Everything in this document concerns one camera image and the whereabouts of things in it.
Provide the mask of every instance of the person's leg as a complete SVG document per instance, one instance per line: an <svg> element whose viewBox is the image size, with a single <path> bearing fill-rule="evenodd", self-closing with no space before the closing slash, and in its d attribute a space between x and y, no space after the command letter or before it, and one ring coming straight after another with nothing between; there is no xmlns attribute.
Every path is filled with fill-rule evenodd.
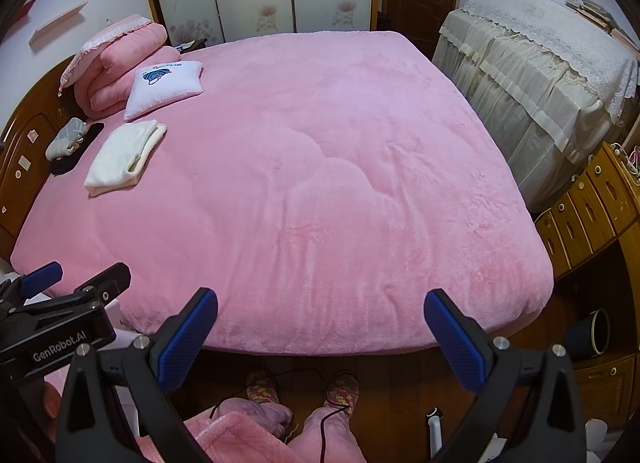
<svg viewBox="0 0 640 463"><path fill-rule="evenodd" d="M358 401L358 392L358 381L353 375L342 373L334 377L327 389L324 406L309 415L302 433L289 443L289 448L308 463L319 463L322 450L320 424L323 418L335 413L324 421L324 463L366 463L349 429L349 419Z"/></svg>
<svg viewBox="0 0 640 463"><path fill-rule="evenodd" d="M197 437L198 433L203 432L211 422L225 414L236 412L248 416L275 437L283 437L291 422L292 412L280 404L271 375L263 369L250 372L247 376L246 393L249 399L225 399L215 410L211 419L209 419L211 412L209 409L187 420L186 425L189 431Z"/></svg>

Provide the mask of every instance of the wooden floor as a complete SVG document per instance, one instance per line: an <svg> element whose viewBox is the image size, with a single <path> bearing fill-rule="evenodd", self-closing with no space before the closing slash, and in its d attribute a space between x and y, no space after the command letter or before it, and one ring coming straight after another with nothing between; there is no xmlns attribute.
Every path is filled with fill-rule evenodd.
<svg viewBox="0 0 640 463"><path fill-rule="evenodd" d="M562 295L554 293L542 315L511 337L512 344L543 350L559 342L566 325L576 318L570 310ZM185 385L171 396L172 402L187 419L243 389L247 372L260 366L274 373L312 367L325 382L342 369L356 373L360 400L351 430L368 463L427 461L425 413L433 407L444 412L446 442L474 399L459 386L440 349L433 348L404 355L357 357L258 357L202 351ZM279 377L278 385L281 402L294 413L292 428L300 424L295 435L307 415L322 405L324 384L316 372L300 371ZM526 395L521 391L514 394L503 418L504 429L513 425L520 412Z"/></svg>

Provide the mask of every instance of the red object on wall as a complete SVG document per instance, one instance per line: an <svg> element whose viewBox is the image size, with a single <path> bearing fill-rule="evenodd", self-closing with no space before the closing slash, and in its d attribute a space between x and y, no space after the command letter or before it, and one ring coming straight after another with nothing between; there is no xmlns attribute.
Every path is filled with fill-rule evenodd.
<svg viewBox="0 0 640 463"><path fill-rule="evenodd" d="M15 15L14 21L11 23L12 26L22 17L26 16L27 13L29 13L29 10L31 9L31 6L33 6L34 2L36 2L36 0L30 0L29 2L26 2L22 5L20 10L18 10L18 13Z"/></svg>

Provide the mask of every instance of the blue gripper pad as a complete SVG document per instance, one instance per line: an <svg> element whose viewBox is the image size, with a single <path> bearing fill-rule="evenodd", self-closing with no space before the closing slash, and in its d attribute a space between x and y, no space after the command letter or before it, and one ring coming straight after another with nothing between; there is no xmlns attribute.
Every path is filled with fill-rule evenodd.
<svg viewBox="0 0 640 463"><path fill-rule="evenodd" d="M178 389L218 317L218 297L200 288L178 315L169 317L154 335L151 370L165 394Z"/></svg>
<svg viewBox="0 0 640 463"><path fill-rule="evenodd" d="M473 319L462 315L441 289L427 293L424 299L424 319L460 385L467 391L478 394L484 387L493 364L488 336L477 323L473 324Z"/></svg>
<svg viewBox="0 0 640 463"><path fill-rule="evenodd" d="M32 299L38 293L42 293L48 287L62 281L62 266L53 262L28 273L20 283L20 296L23 299Z"/></svg>

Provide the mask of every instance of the pink pajama pants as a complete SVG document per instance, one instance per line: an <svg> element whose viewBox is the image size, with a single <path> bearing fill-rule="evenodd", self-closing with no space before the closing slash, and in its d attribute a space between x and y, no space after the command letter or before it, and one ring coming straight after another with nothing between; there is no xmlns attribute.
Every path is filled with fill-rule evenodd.
<svg viewBox="0 0 640 463"><path fill-rule="evenodd" d="M334 410L332 407L319 407L313 411L305 420L302 433L295 437L287 447L305 462L318 463L322 445L320 421ZM259 405L243 398L230 398L223 401L216 409L212 421L232 412L248 416L277 438L284 436L292 418L292 412L284 405L277 403L261 403ZM186 422L196 438L198 437L197 433L206 427L209 411L206 413ZM203 422L202 426L196 425L200 422ZM325 463L366 463L356 438L349 429L349 418L344 413L337 413L329 417L324 423L324 433L326 436Z"/></svg>

